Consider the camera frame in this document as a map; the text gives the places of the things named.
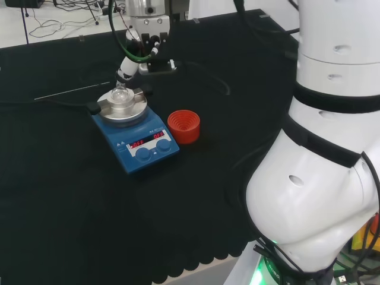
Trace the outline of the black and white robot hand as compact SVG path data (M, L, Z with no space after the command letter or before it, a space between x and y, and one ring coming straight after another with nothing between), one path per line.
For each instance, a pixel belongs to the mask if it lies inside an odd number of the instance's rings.
M161 59L159 52L166 47L170 32L170 18L167 15L150 18L132 17L126 27L125 40L112 31L125 58L116 72L116 85L129 86L136 74L158 75L176 71L172 59Z

